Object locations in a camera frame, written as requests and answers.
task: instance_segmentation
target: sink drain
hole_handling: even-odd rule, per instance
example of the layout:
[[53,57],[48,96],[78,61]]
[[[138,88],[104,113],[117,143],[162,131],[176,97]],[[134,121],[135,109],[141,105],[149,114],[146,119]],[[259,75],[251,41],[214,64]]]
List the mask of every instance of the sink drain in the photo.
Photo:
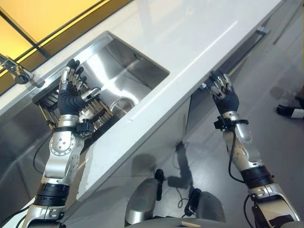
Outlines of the sink drain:
[[110,110],[114,115],[121,119],[133,107],[134,103],[131,100],[120,98],[111,104]]

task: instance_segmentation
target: gray floor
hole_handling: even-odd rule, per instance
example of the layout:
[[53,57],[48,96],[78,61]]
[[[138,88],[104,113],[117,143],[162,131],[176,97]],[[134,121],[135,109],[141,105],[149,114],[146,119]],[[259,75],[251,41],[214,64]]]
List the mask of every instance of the gray floor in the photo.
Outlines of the gray floor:
[[[249,120],[263,161],[304,218],[304,122],[284,118],[274,111],[278,104],[294,104],[293,96],[304,84],[301,3],[301,0],[284,1],[267,24],[271,33],[232,76],[232,80],[240,99],[239,113]],[[221,132],[213,126],[217,116],[208,93],[197,91],[191,104],[188,133],[183,140],[193,186],[212,193],[222,202],[227,223],[248,227],[243,215],[247,188],[228,175],[226,146]],[[67,227],[123,227],[128,198],[136,186],[151,176],[154,168],[163,169],[167,180],[170,176],[180,177],[174,147],[160,148],[154,157],[154,162],[149,157],[140,159],[136,165],[138,170],[132,177],[118,172],[87,200],[77,202],[79,205],[75,207],[78,209],[66,215]],[[235,167],[232,173],[239,176]],[[188,197],[190,181],[189,176],[182,179],[185,186],[179,191],[183,198]],[[174,184],[169,184],[171,186],[168,186],[168,181],[164,182],[162,200],[156,203],[154,214],[180,217],[184,214],[186,200],[183,207],[178,208],[180,196]],[[252,220],[251,205],[248,202],[247,211]]]

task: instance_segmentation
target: black strap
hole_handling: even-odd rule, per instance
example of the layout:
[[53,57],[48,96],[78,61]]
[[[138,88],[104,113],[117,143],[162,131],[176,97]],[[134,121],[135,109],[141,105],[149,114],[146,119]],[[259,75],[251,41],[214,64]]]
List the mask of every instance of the black strap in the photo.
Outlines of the black strap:
[[274,226],[275,228],[280,227],[281,225],[287,223],[287,222],[292,222],[294,221],[291,215],[282,215],[279,217],[276,217],[272,220],[269,220],[269,223]]
[[249,124],[248,120],[230,120],[229,118],[223,118],[222,116],[218,116],[218,120],[214,122],[214,126],[216,129],[231,129],[236,126],[236,124]]

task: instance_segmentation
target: faucet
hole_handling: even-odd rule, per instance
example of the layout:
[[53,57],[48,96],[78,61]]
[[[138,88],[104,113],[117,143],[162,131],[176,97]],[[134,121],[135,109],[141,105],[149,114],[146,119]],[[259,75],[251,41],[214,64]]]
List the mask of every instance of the faucet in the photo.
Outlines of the faucet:
[[31,72],[16,63],[14,60],[2,54],[0,54],[0,65],[10,72],[13,79],[18,84],[26,84],[34,76]]

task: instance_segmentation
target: robot finger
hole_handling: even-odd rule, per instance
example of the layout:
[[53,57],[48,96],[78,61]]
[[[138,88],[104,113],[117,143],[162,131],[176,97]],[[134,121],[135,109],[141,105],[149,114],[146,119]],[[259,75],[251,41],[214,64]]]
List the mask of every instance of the robot finger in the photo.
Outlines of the robot finger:
[[91,100],[92,98],[96,97],[99,95],[101,92],[101,89],[96,87],[94,89],[90,89],[86,91],[84,94],[81,94],[81,99],[83,99],[85,102]]
[[232,90],[233,86],[232,86],[232,83],[230,81],[229,76],[227,74],[223,74],[223,78],[224,78],[224,81],[225,81],[225,84],[226,84],[226,89],[227,90]]
[[218,86],[216,86],[216,84],[214,82],[212,82],[212,79],[208,78],[204,84],[210,90],[210,92],[214,98],[223,99],[225,97],[225,94],[222,92],[222,90]]

